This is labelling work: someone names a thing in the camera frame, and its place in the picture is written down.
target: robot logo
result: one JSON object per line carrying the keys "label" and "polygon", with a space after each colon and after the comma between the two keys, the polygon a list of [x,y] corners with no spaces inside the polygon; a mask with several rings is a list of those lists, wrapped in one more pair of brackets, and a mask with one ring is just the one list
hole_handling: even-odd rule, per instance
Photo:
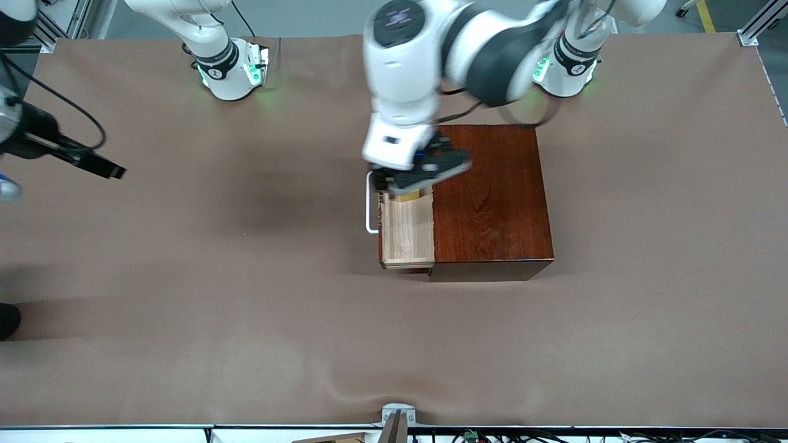
{"label": "robot logo", "polygon": [[399,12],[395,11],[390,13],[390,18],[388,19],[389,22],[386,24],[386,26],[392,26],[394,24],[406,24],[407,22],[411,21],[410,17],[407,16],[407,13],[410,12],[410,10],[411,8],[407,8]]}

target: dark wooden box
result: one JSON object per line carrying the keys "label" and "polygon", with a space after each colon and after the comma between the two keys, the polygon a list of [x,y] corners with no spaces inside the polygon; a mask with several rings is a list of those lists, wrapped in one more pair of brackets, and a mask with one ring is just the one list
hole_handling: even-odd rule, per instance
{"label": "dark wooden box", "polygon": [[422,269],[431,281],[523,281],[554,259],[536,132],[514,125],[448,125],[470,152],[465,173],[417,199],[385,195],[381,265]]}

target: black cable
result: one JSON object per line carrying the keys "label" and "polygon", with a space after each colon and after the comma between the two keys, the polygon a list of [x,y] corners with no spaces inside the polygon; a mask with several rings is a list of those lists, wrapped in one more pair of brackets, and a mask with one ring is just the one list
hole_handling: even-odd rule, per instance
{"label": "black cable", "polygon": [[724,434],[726,437],[732,436],[736,438],[741,438],[742,440],[747,440],[750,443],[760,443],[760,439],[750,437],[749,435],[742,434],[740,432],[736,432],[733,430],[713,430],[711,432],[707,432],[706,434],[701,435],[700,437],[694,438],[681,438],[676,437],[675,435],[670,435],[668,437],[655,437],[652,435],[642,434],[642,433],[633,433],[632,434],[632,442],[639,443],[639,442],[648,442],[648,443],[694,443],[702,438],[709,438],[715,434]]}
{"label": "black cable", "polygon": [[490,435],[492,435],[493,437],[495,437],[496,439],[498,439],[498,441],[499,441],[500,443],[506,443],[506,442],[504,441],[504,436],[503,436],[503,435],[501,435],[501,434],[498,434],[497,432],[495,432],[495,431],[493,431],[493,430],[484,430],[484,434],[483,434],[483,435],[485,436],[485,438],[487,438],[487,435],[486,435],[486,434],[490,434]]}
{"label": "black cable", "polygon": [[[517,118],[515,118],[514,115],[511,114],[511,110],[509,110],[508,106],[499,107],[498,114],[501,117],[503,117],[504,120],[510,125],[517,125],[524,129],[536,129],[542,125],[547,124],[550,120],[552,120],[552,118],[555,117],[556,114],[558,113],[558,109],[561,107],[560,99],[556,99],[555,97],[549,96],[548,100],[549,102],[547,105],[547,109],[545,110],[545,114],[536,123],[525,123],[518,120]],[[561,440],[558,437],[555,437],[552,440],[559,441],[561,443],[566,443],[564,440]]]}
{"label": "black cable", "polygon": [[476,104],[468,108],[468,110],[465,112],[461,112],[459,114],[447,115],[446,117],[438,118],[435,120],[435,124],[439,125],[440,123],[446,123],[447,121],[457,120],[458,118],[465,117],[466,115],[474,112],[476,108],[478,108],[479,106],[481,106],[481,101],[476,102]]}
{"label": "black cable", "polygon": [[66,98],[66,97],[65,97],[63,94],[61,94],[60,92],[57,92],[57,91],[55,91],[54,89],[52,89],[51,87],[47,86],[47,85],[46,85],[45,83],[43,83],[41,80],[39,80],[39,79],[35,78],[34,76],[32,76],[32,75],[30,75],[30,74],[26,73],[26,72],[24,71],[24,69],[20,68],[20,67],[19,67],[19,66],[18,66],[16,63],[14,63],[13,61],[11,61],[11,60],[10,60],[8,57],[6,57],[6,55],[5,55],[5,54],[3,54],[3,53],[0,53],[0,58],[3,60],[3,63],[4,63],[4,64],[5,64],[5,63],[8,63],[9,65],[11,65],[11,67],[12,67],[12,68],[14,68],[14,69],[15,69],[15,70],[16,70],[18,73],[20,73],[20,74],[22,74],[23,76],[27,77],[27,79],[28,79],[28,80],[30,80],[31,82],[33,82],[33,83],[35,83],[35,84],[39,85],[40,87],[42,87],[43,89],[45,89],[45,90],[46,90],[47,92],[49,92],[50,94],[54,95],[55,97],[59,98],[60,100],[63,100],[64,102],[68,103],[68,104],[69,104],[69,105],[70,105],[72,108],[74,108],[75,110],[78,110],[78,111],[80,111],[80,112],[82,113],[82,115],[84,115],[85,117],[87,117],[87,119],[88,119],[88,120],[90,120],[90,121],[93,123],[93,125],[95,125],[95,127],[96,127],[96,128],[98,129],[98,131],[101,133],[101,139],[100,139],[100,141],[99,141],[99,142],[98,142],[96,145],[94,145],[94,146],[92,146],[92,147],[87,147],[87,149],[88,149],[89,151],[94,151],[94,150],[96,150],[96,149],[99,149],[100,147],[104,146],[104,143],[106,143],[106,131],[104,130],[104,127],[101,125],[101,123],[99,123],[99,121],[98,121],[98,120],[96,120],[96,119],[95,119],[95,117],[93,117],[93,116],[91,115],[91,113],[87,112],[87,111],[86,111],[84,108],[82,108],[82,106],[79,106],[79,105],[77,105],[76,103],[72,102],[71,100],[67,99],[67,98]]}
{"label": "black cable", "polygon": [[440,90],[440,94],[441,95],[454,95],[454,94],[460,94],[460,93],[465,92],[465,91],[466,91],[466,89],[464,87],[461,87],[460,89],[455,89],[453,91],[444,91],[444,90],[441,89]]}
{"label": "black cable", "polygon": [[604,21],[604,19],[610,17],[610,11],[613,10],[613,5],[615,5],[615,0],[610,0],[610,5],[608,5],[608,8],[604,11],[604,14],[602,14],[601,17],[599,17],[596,20],[594,20],[589,25],[589,27],[587,27],[585,29],[585,31],[583,31],[583,33],[581,35],[578,35],[578,39],[584,39],[585,37],[588,37],[589,35],[591,35],[591,33],[593,32],[594,27],[596,27],[599,23],[602,23],[602,21]]}
{"label": "black cable", "polygon": [[5,58],[2,59],[2,68],[6,71],[6,76],[8,77],[9,82],[11,82],[11,90],[17,95],[17,101],[22,100],[22,88],[19,87],[17,76],[13,75],[13,72],[11,72],[11,66],[6,63]]}
{"label": "black cable", "polygon": [[[185,52],[186,54],[189,54],[192,57],[194,57],[194,54],[191,53],[191,50],[189,49],[189,47],[186,46],[186,42],[183,42],[183,43],[180,44],[180,49],[183,52]],[[189,68],[197,69],[197,60],[196,59],[191,61],[191,63],[189,64]]]}
{"label": "black cable", "polygon": [[526,442],[526,441],[528,441],[528,440],[536,440],[536,441],[538,441],[539,443],[548,443],[548,442],[547,442],[547,441],[546,441],[544,438],[541,438],[541,437],[534,437],[533,435],[527,435],[527,434],[526,434],[526,440],[523,440],[523,442]]}
{"label": "black cable", "polygon": [[238,6],[236,6],[235,0],[232,0],[230,3],[232,3],[232,7],[235,8],[236,12],[238,13],[238,17],[241,17],[241,20],[243,20],[243,24],[245,24],[247,28],[249,28],[249,32],[251,32],[252,39],[256,40],[257,35],[255,35],[255,31],[252,30],[251,26],[249,26],[249,22],[246,21],[246,17],[244,17],[243,14],[240,12],[240,10],[238,10]]}

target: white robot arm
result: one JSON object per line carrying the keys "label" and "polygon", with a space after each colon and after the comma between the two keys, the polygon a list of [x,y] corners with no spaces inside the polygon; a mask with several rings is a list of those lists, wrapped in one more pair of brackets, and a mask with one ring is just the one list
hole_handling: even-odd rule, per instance
{"label": "white robot arm", "polygon": [[[643,24],[665,1],[600,0],[603,11],[592,0],[543,0],[525,20],[462,0],[386,3],[364,31],[373,113],[363,157],[375,188],[407,194],[470,167],[467,153],[435,129],[442,78],[488,107],[519,100],[534,83],[577,94],[610,34],[609,15]],[[548,72],[561,63],[563,71]]]}
{"label": "white robot arm", "polygon": [[231,39],[212,13],[231,0],[126,0],[128,6],[165,25],[197,61],[203,84],[222,100],[238,100],[265,83],[268,48]]}
{"label": "white robot arm", "polygon": [[654,20],[667,0],[586,1],[570,17],[567,31],[557,39],[551,53],[541,60],[533,82],[556,97],[571,97],[591,81],[602,45],[614,21],[642,26]]}

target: brown table surface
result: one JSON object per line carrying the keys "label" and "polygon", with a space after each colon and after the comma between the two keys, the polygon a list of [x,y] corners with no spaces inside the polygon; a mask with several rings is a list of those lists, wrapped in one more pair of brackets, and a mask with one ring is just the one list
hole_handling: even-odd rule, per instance
{"label": "brown table surface", "polygon": [[383,271],[363,227],[358,36],[282,40],[276,87],[241,102],[176,40],[61,41],[36,73],[128,175],[3,160],[27,194],[2,206],[24,324],[0,423],[358,423],[400,400],[424,423],[785,426],[788,132],[756,49],[615,35],[603,55],[538,131],[555,263],[430,284]]}

